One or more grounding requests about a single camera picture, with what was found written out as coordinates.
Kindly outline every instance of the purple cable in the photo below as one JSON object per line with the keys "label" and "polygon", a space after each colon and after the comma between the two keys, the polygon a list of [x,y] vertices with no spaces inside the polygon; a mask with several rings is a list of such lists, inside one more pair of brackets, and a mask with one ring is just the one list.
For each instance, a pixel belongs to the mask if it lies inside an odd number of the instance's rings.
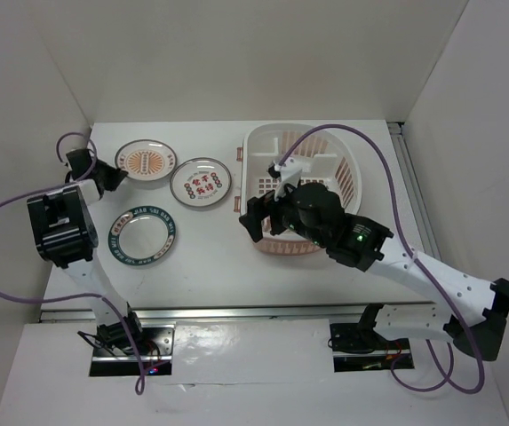
{"label": "purple cable", "polygon": [[[71,131],[69,133],[65,133],[63,136],[61,136],[59,138],[59,141],[57,142],[57,156],[59,157],[59,160],[61,162],[62,162],[62,159],[60,157],[60,152],[59,152],[60,143],[63,141],[63,139],[65,139],[65,138],[67,138],[69,136],[82,136],[83,138],[85,138],[85,136],[82,133],[78,133],[78,132],[74,132],[74,131]],[[94,142],[92,142],[92,140],[88,139],[88,142],[89,142],[89,144],[91,144],[92,152],[94,154],[93,157],[92,157],[92,163],[91,163],[90,167],[88,168],[88,170],[86,170],[86,172],[80,178],[78,178],[77,181],[83,180],[86,177],[88,177],[91,174],[91,172],[94,170],[94,167],[96,166],[96,161],[97,161],[96,146],[94,145]],[[8,204],[11,204],[14,201],[22,200],[24,198],[27,198],[27,197],[29,197],[31,195],[36,195],[38,193],[48,193],[50,191],[56,191],[58,189],[63,188],[64,186],[66,186],[66,185],[52,186],[50,188],[39,189],[37,191],[32,191],[30,193],[24,193],[22,195],[18,195],[16,197],[12,197],[9,200],[0,202],[0,208],[6,206]],[[0,291],[0,297],[2,299],[4,299],[4,300],[7,300],[9,302],[14,302],[14,303],[17,303],[17,304],[53,304],[53,303],[56,303],[56,302],[64,302],[66,300],[80,299],[80,298],[83,298],[83,297],[96,297],[96,298],[99,298],[99,299],[102,300],[102,302],[107,304],[110,307],[110,309],[116,314],[116,316],[120,320],[120,323],[122,324],[123,331],[128,336],[128,340],[130,341],[130,345],[133,348],[133,353],[134,353],[134,356],[136,357],[136,360],[138,361],[138,368],[139,368],[139,378],[136,381],[136,386],[135,386],[135,390],[136,390],[136,393],[138,395],[143,394],[144,389],[146,388],[146,373],[149,371],[149,369],[157,367],[159,365],[162,365],[162,363],[159,363],[159,364],[156,364],[155,366],[151,366],[150,368],[144,368],[144,364],[143,364],[143,361],[141,359],[141,355],[139,354],[138,346],[136,345],[135,341],[133,340],[133,337],[131,336],[131,331],[130,331],[130,329],[128,327],[128,324],[126,324],[126,321],[123,319],[122,314],[117,310],[117,308],[109,300],[107,300],[105,297],[103,297],[102,295],[99,295],[99,294],[96,294],[96,293],[79,293],[77,295],[62,296],[62,297],[53,297],[53,298],[50,298],[50,299],[43,299],[42,297],[18,297],[18,296],[11,296],[11,295],[8,295],[8,294],[4,293],[3,291]]]}
{"label": "purple cable", "polygon": [[[309,137],[310,135],[313,135],[317,131],[325,130],[325,129],[340,129],[340,130],[349,131],[349,132],[351,132],[351,133],[361,137],[362,139],[364,139],[364,141],[367,142],[370,145],[370,147],[375,151],[375,153],[377,153],[377,156],[378,156],[380,162],[382,162],[382,165],[383,165],[383,167],[385,169],[386,178],[388,179],[388,187],[390,188],[390,198],[391,198],[391,201],[392,201],[394,222],[396,223],[396,231],[398,233],[398,236],[399,236],[399,238],[401,240],[401,243],[402,243],[404,249],[408,253],[408,256],[410,256],[410,258],[414,259],[414,253],[412,252],[412,249],[410,248],[410,245],[406,241],[406,237],[404,236],[404,231],[402,230],[402,224],[401,224],[401,221],[400,221],[400,215],[398,213],[398,206],[396,204],[396,190],[394,189],[393,175],[392,175],[392,173],[390,171],[390,168],[388,166],[388,162],[386,161],[385,156],[382,154],[382,151],[377,146],[377,144],[375,144],[374,141],[371,138],[369,138],[367,135],[362,133],[360,130],[357,130],[357,129],[353,128],[353,127],[345,126],[344,124],[322,124],[321,126],[314,127],[312,129],[308,130],[306,133],[304,133],[291,146],[291,148],[283,155],[282,159],[278,162],[278,165],[282,166],[286,162],[288,157],[296,150],[296,148],[307,137]],[[485,369],[483,367],[483,358],[481,356],[481,352],[479,350],[479,347],[477,346],[477,342],[475,342],[475,337],[473,336],[473,332],[471,331],[471,329],[469,328],[469,326],[465,322],[465,319],[464,319],[463,315],[461,314],[461,312],[459,311],[459,309],[457,308],[456,304],[454,304],[453,300],[451,300],[451,297],[448,296],[446,291],[441,286],[440,282],[433,276],[433,274],[425,267],[425,265],[419,259],[417,259],[417,258],[414,259],[414,263],[418,266],[418,268],[420,268],[420,270],[424,273],[424,275],[433,283],[433,286],[436,287],[438,292],[441,294],[443,299],[446,301],[446,303],[450,307],[450,309],[453,312],[453,314],[455,315],[457,321],[459,321],[459,324],[464,329],[465,335],[467,337],[467,341],[471,345],[471,347],[473,349],[473,355],[475,357],[475,360],[477,361],[477,369],[479,370],[479,380],[478,380],[477,384],[475,385],[475,387],[473,387],[472,389],[466,389],[466,388],[463,388],[463,387],[457,385],[456,383],[454,383],[450,379],[450,377],[448,375],[445,374],[445,372],[442,373],[443,377],[444,377],[443,381],[445,383],[449,383],[452,387],[454,387],[458,391],[461,391],[461,392],[469,394],[469,395],[473,395],[473,394],[479,392],[481,389],[483,389],[483,385],[485,384]],[[430,343],[428,344],[428,348],[430,349],[430,353],[432,354],[433,360],[434,360],[436,366],[438,367],[438,370],[440,372],[442,372],[443,370],[441,368],[440,361],[437,359],[437,356],[436,356],[435,352],[433,351],[432,345]],[[454,361],[453,361],[453,351],[450,353],[450,355],[451,355],[450,365],[453,366],[453,363],[454,363]],[[410,385],[408,385],[406,383],[403,383],[401,380],[399,380],[396,377],[396,374],[394,373],[394,369],[393,368],[391,368],[391,371],[393,373],[394,378],[398,381],[398,383],[400,383],[406,389],[409,389],[411,391],[429,392],[429,391],[434,391],[435,389],[439,389],[439,387],[441,387],[439,385],[436,385],[436,386],[433,386],[433,387],[430,387],[430,388],[426,388],[426,389],[415,388],[415,387],[410,386]]]}

